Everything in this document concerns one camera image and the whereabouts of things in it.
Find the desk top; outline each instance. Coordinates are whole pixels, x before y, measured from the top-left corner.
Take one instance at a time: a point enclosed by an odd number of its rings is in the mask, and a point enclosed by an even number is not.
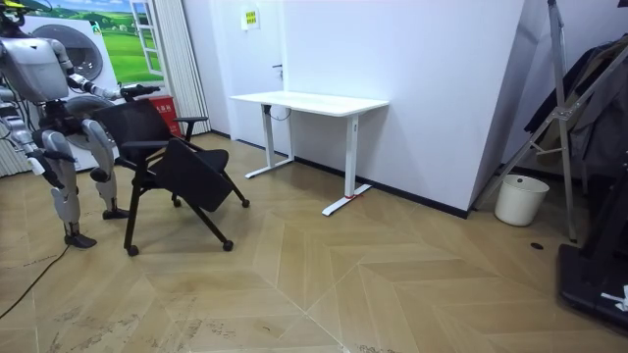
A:
[[[382,100],[286,91],[244,94],[231,98],[246,102],[279,105],[299,112],[331,117],[346,117],[389,105],[388,101]]]

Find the desk foot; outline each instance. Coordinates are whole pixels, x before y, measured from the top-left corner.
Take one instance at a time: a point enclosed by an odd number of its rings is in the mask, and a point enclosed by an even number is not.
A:
[[[246,177],[246,178],[252,178],[252,177],[255,177],[255,176],[257,176],[257,175],[261,175],[262,173],[266,173],[266,172],[268,172],[268,171],[271,171],[271,170],[273,170],[273,169],[276,169],[276,168],[278,168],[278,167],[281,167],[281,166],[283,166],[283,165],[286,165],[286,164],[288,164],[288,163],[290,163],[290,162],[293,162],[293,160],[291,160],[291,159],[286,159],[286,160],[283,160],[283,161],[281,161],[281,162],[279,162],[279,163],[275,164],[275,166],[273,166],[273,167],[264,167],[264,168],[262,168],[262,169],[260,169],[260,170],[255,171],[255,172],[251,172],[251,173],[249,173],[249,174],[245,175],[244,177]]]
[[[369,184],[364,184],[364,185],[356,188],[355,192],[353,193],[353,197],[351,197],[351,198],[343,197],[342,199],[334,202],[333,204],[328,206],[325,210],[323,210],[323,215],[330,216],[333,212],[335,212],[340,207],[342,207],[342,206],[346,205],[347,203],[353,201],[353,199],[355,199],[355,196],[360,195],[361,193],[363,193],[364,191],[366,191],[366,190],[368,190],[370,188],[371,188],[371,185],[369,185]]]

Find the door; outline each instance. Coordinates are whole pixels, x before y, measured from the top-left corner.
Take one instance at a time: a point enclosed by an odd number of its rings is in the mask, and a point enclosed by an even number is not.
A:
[[[281,2],[217,1],[212,9],[216,45],[227,96],[231,134],[234,139],[264,145],[261,107],[236,102],[232,95],[284,89],[281,68]],[[259,28],[243,29],[242,18],[257,10]],[[275,118],[286,117],[286,110],[273,107]],[[273,121],[275,148],[288,151],[288,122]]]

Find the robot leg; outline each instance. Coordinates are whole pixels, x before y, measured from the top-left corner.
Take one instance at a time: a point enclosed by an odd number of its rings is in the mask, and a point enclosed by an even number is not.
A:
[[[61,152],[72,156],[72,150],[66,137],[58,131],[45,130],[41,133],[41,144],[46,151]],[[77,248],[86,249],[94,246],[96,240],[86,237],[80,233],[80,203],[77,189],[77,172],[72,162],[62,159],[46,158],[53,172],[63,184],[63,188],[53,187],[51,189],[57,215],[63,221],[66,231],[65,242]]]
[[[89,175],[96,181],[96,189],[107,206],[107,210],[102,213],[103,220],[128,218],[129,211],[119,209],[117,204],[114,153],[107,133],[99,122],[89,119],[82,121],[82,130],[89,139],[91,155],[98,163],[98,168],[94,168]]]

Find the red box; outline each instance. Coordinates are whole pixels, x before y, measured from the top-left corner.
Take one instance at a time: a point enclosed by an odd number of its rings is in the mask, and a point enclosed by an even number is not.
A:
[[[148,100],[150,100],[155,108],[157,108],[162,118],[164,118],[164,121],[170,128],[170,133],[175,136],[183,137],[181,129],[179,128],[179,123],[174,122],[174,119],[177,118],[174,98],[172,96],[154,96],[148,97]]]

